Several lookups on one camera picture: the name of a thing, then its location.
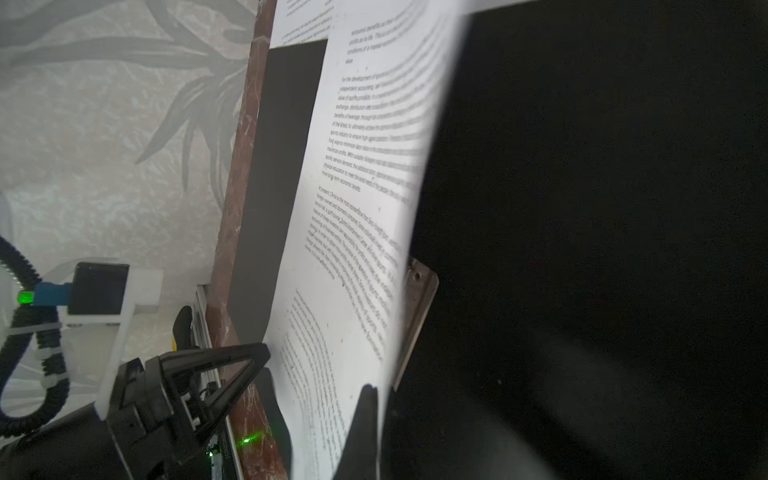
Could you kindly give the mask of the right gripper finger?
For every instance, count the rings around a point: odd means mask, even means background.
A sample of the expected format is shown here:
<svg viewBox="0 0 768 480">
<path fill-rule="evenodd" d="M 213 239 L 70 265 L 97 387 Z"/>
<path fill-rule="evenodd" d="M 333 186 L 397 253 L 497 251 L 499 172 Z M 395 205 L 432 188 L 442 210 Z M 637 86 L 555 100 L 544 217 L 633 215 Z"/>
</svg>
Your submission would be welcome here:
<svg viewBox="0 0 768 480">
<path fill-rule="evenodd" d="M 379 478 L 378 389 L 361 388 L 356 410 L 334 480 Z"/>
</svg>

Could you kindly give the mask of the paper sheet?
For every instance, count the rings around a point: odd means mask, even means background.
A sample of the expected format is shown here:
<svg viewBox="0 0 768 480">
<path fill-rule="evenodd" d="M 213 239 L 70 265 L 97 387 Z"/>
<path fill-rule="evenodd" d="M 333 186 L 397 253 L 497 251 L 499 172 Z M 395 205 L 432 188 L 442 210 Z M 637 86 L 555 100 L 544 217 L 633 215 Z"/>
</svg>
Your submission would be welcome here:
<svg viewBox="0 0 768 480">
<path fill-rule="evenodd" d="M 330 479 L 364 387 L 386 396 L 409 248 L 463 1 L 334 12 L 265 343 L 294 479 Z"/>
<path fill-rule="evenodd" d="M 334 0 L 278 0 L 270 48 L 327 39 L 334 5 Z"/>
</svg>

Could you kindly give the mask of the teal folder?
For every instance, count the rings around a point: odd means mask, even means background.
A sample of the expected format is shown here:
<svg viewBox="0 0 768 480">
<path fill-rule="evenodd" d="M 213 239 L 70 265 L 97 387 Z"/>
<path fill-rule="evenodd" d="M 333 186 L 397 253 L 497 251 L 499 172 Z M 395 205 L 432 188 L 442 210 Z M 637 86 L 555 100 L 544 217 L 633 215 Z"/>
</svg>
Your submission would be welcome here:
<svg viewBox="0 0 768 480">
<path fill-rule="evenodd" d="M 387 479 L 767 475 L 767 5 L 472 16 Z"/>
</svg>

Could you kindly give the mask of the yellow black glove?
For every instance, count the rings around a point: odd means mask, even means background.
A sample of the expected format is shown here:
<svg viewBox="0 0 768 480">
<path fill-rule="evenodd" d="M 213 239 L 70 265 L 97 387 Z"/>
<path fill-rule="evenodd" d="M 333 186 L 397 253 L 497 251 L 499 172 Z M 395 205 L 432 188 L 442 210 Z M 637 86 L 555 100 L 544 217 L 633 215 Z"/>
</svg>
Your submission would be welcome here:
<svg viewBox="0 0 768 480">
<path fill-rule="evenodd" d="M 189 305 L 183 306 L 174 321 L 172 328 L 172 349 L 174 351 L 184 351 L 195 347 L 192 323 L 194 320 L 193 309 Z"/>
</svg>

